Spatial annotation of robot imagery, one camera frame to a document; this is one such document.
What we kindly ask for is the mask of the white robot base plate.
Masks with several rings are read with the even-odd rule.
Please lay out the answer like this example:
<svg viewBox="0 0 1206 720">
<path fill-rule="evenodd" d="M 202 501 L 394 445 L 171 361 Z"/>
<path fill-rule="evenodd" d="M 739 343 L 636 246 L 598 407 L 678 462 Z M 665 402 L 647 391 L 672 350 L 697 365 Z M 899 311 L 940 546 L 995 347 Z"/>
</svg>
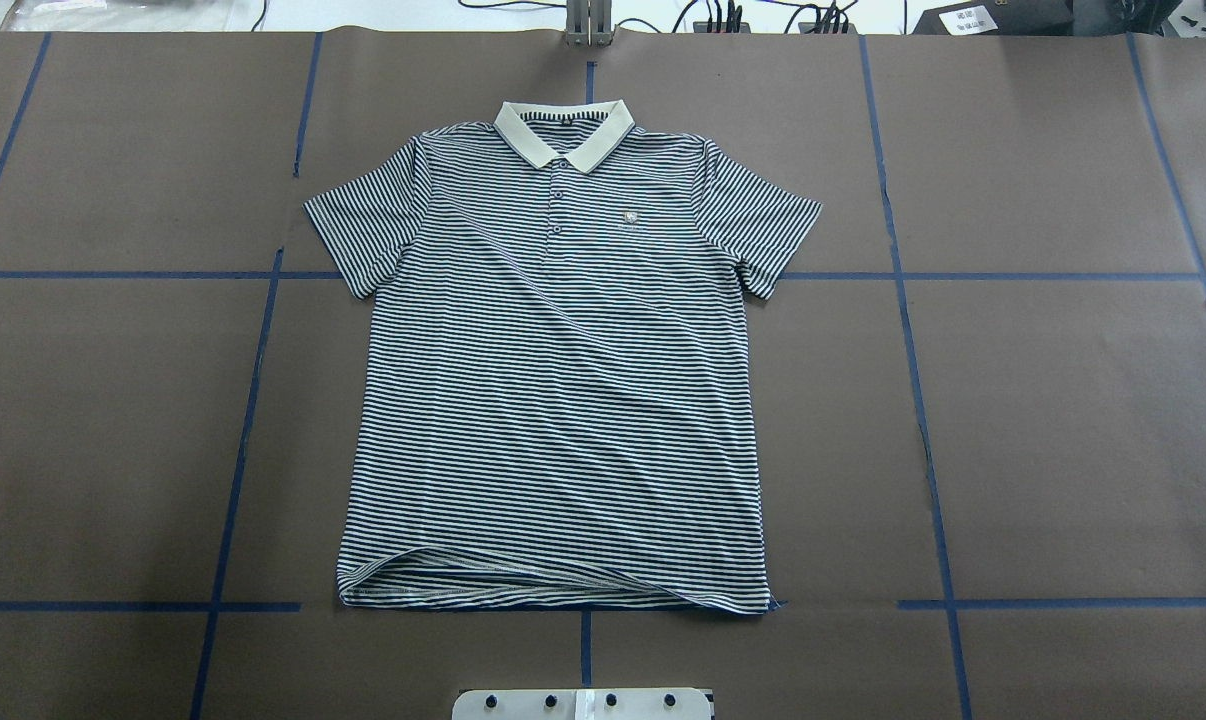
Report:
<svg viewBox="0 0 1206 720">
<path fill-rule="evenodd" d="M 714 719 L 712 691 L 698 687 L 472 689 L 452 719 Z"/>
</svg>

